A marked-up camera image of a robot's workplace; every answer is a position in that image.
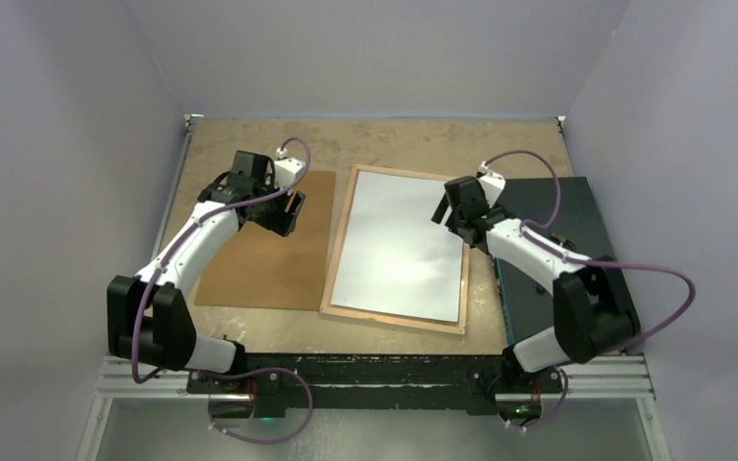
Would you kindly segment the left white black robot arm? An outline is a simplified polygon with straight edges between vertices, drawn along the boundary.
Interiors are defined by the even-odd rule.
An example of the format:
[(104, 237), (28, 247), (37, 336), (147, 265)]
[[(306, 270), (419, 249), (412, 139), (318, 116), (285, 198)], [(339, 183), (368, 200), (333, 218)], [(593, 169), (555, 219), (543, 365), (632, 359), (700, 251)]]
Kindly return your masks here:
[(176, 236), (131, 277), (117, 276), (107, 288), (111, 355), (159, 370), (210, 372), (223, 392), (247, 383), (242, 345), (198, 333), (186, 294), (221, 247), (247, 223), (287, 236), (305, 201), (295, 186), (308, 161), (287, 155), (238, 151), (231, 168), (198, 195)]

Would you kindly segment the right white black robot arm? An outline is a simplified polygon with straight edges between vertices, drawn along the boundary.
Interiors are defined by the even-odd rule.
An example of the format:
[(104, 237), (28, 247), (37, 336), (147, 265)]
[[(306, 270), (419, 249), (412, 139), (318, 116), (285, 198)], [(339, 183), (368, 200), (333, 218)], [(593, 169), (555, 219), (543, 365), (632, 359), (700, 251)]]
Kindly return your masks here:
[(431, 220), (504, 264), (507, 300), (552, 311), (547, 327), (504, 349), (508, 388), (523, 391), (541, 371), (584, 364), (640, 334), (586, 179), (460, 177), (445, 183)]

